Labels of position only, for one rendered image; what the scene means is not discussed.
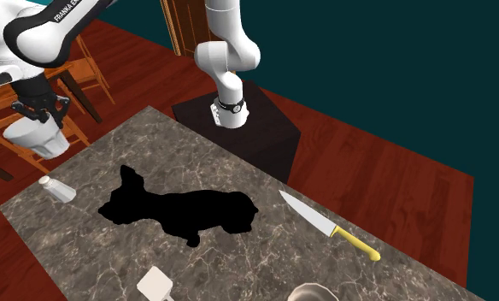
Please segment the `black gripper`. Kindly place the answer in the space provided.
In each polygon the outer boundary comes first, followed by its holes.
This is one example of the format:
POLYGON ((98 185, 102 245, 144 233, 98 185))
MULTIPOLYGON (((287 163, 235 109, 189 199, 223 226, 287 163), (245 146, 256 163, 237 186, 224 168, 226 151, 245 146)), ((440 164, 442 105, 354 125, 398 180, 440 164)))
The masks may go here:
POLYGON ((71 101, 68 97, 54 93, 44 73, 30 79, 11 82, 10 86, 16 94, 16 100, 10 105, 11 109, 32 121, 42 121, 38 112, 47 110, 56 125, 63 129, 63 119, 71 101))

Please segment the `white ribbed cup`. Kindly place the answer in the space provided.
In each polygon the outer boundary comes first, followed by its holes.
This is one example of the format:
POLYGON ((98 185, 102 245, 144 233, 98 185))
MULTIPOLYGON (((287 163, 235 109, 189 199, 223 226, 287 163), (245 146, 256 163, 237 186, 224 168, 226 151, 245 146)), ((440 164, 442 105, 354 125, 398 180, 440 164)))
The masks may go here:
POLYGON ((54 118, 51 115, 48 117, 45 123, 22 117, 10 124, 4 130, 3 136, 11 143, 35 152, 43 159, 56 158, 66 152, 70 144, 54 118))

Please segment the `dark wooden dining table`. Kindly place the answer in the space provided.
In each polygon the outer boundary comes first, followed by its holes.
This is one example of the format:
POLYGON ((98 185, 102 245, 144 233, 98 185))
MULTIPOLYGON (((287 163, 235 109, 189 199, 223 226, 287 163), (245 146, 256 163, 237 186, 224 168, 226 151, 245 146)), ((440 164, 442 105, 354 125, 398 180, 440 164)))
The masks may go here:
POLYGON ((102 123, 103 119, 94 108, 91 101, 84 94, 78 81, 73 77, 71 70, 74 62, 66 62, 59 68, 46 68, 44 75, 48 80, 60 80, 61 87, 67 96, 70 96, 75 106, 83 113, 88 113, 96 123, 102 123))

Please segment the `white salt shaker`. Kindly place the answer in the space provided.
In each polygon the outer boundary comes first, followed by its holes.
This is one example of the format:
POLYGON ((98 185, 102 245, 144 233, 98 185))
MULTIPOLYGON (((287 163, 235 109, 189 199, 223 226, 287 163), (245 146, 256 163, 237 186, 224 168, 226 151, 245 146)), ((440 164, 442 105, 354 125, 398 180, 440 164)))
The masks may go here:
POLYGON ((72 201, 77 195, 77 192, 72 187, 60 182, 59 180, 50 178, 48 175, 41 177, 38 180, 38 183, 42 185, 52 197, 62 203, 72 201))

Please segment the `brown wooden door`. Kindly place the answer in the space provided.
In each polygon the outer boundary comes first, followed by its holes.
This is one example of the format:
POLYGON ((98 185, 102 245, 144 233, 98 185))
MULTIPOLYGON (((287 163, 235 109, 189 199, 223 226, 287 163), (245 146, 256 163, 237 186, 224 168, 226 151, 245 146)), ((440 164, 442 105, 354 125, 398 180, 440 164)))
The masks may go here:
POLYGON ((159 0, 177 56, 193 57, 196 47, 216 40, 208 27, 205 0, 159 0))

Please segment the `dark robot stand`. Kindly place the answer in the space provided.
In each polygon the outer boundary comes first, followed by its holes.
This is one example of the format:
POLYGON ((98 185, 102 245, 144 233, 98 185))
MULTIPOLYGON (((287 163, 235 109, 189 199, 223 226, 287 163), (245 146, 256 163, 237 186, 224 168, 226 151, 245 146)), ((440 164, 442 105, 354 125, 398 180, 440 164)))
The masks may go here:
POLYGON ((230 151, 273 178, 287 183, 300 130, 283 114, 255 82, 244 82, 249 116, 236 129, 214 123, 210 105, 216 92, 172 106, 176 121, 230 151))

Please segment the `grey metal bowl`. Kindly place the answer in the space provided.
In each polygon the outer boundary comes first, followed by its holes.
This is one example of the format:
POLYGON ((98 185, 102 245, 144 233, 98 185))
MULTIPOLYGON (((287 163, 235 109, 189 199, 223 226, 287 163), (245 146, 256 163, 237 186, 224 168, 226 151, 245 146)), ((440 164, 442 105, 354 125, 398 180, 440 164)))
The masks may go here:
POLYGON ((339 301, 327 287, 318 283, 303 283, 287 297, 287 301, 339 301))

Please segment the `yellow-handled kitchen knife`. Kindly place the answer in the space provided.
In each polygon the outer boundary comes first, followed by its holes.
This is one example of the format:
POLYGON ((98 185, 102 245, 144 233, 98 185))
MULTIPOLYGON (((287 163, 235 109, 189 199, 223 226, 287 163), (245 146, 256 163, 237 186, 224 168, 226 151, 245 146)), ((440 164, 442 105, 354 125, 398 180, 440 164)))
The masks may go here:
POLYGON ((294 198, 289 193, 284 191, 279 191, 279 193, 281 197, 286 201, 286 203, 291 206, 292 209, 294 209, 300 216, 302 216, 306 221, 308 221, 311 225, 313 225, 327 237, 331 238, 335 234, 339 234, 354 247, 365 252, 370 260, 377 262, 381 259, 380 254, 375 249, 341 228, 334 221, 331 221, 327 217, 323 216, 320 212, 308 206, 301 200, 294 198))

